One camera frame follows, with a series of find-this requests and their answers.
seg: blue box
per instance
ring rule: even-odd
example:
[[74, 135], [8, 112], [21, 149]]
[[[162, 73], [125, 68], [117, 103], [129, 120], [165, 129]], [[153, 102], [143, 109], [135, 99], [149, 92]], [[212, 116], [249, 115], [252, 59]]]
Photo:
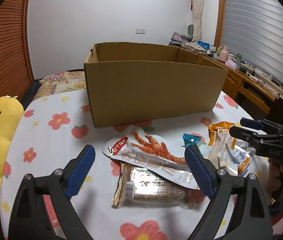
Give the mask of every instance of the blue box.
[[199, 41], [198, 45], [202, 46], [204, 49], [209, 50], [209, 43]]

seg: pink thermos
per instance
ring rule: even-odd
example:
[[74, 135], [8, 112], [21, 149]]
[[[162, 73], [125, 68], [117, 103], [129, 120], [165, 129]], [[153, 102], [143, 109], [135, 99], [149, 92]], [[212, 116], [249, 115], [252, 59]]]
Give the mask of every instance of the pink thermos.
[[219, 54], [219, 60], [222, 62], [226, 62], [228, 58], [228, 47], [224, 46], [224, 48], [221, 50]]

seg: spicy chicken feet illustration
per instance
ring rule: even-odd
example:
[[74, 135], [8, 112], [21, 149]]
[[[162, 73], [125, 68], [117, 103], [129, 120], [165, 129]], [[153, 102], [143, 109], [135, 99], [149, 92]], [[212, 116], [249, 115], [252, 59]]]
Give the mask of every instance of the spicy chicken feet illustration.
[[134, 135], [135, 139], [140, 144], [143, 145], [143, 146], [141, 146], [141, 145], [138, 145], [138, 144], [135, 144], [135, 143], [131, 143], [132, 146], [137, 147], [138, 149], [140, 149], [141, 151], [143, 151], [145, 153], [156, 155], [158, 157], [162, 157], [162, 158], [169, 160], [169, 161], [172, 161], [174, 163], [186, 164], [185, 158], [176, 157], [176, 156], [171, 155], [171, 153], [168, 151], [165, 143], [161, 142], [159, 144], [158, 141], [150, 135], [145, 135], [145, 137], [149, 141], [149, 142], [146, 142], [145, 140], [143, 140], [139, 136], [139, 134], [137, 132], [133, 132], [132, 134]]

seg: desk drawer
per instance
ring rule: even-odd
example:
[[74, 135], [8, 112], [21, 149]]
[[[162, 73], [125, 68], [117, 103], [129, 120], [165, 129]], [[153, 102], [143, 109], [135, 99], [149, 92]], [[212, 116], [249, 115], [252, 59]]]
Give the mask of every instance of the desk drawer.
[[242, 79], [233, 73], [228, 72], [224, 86], [223, 92], [229, 95], [233, 100], [235, 100], [238, 90], [242, 84]]
[[270, 108], [261, 99], [255, 96], [252, 92], [248, 91], [244, 87], [240, 87], [239, 93], [243, 94], [250, 101], [252, 101], [255, 105], [257, 105], [264, 113], [268, 114]]

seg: power strip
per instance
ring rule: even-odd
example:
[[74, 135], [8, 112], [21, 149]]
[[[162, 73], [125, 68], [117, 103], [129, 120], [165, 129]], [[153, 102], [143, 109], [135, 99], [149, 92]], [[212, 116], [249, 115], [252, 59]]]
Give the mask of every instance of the power strip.
[[254, 80], [258, 81], [258, 78], [257, 78], [257, 77], [252, 76], [252, 74], [251, 74], [251, 73], [246, 72], [246, 74], [247, 74], [250, 78], [252, 78], [252, 79], [254, 79]]

